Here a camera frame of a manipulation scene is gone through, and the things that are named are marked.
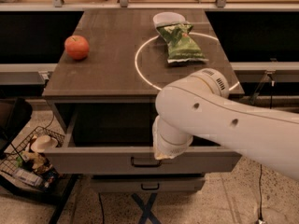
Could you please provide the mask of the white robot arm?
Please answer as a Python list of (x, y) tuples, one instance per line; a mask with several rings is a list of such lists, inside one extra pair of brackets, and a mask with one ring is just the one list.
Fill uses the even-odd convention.
[(222, 73), (205, 68), (162, 88), (152, 126), (155, 158), (174, 159), (195, 136), (299, 180), (299, 115), (228, 99)]

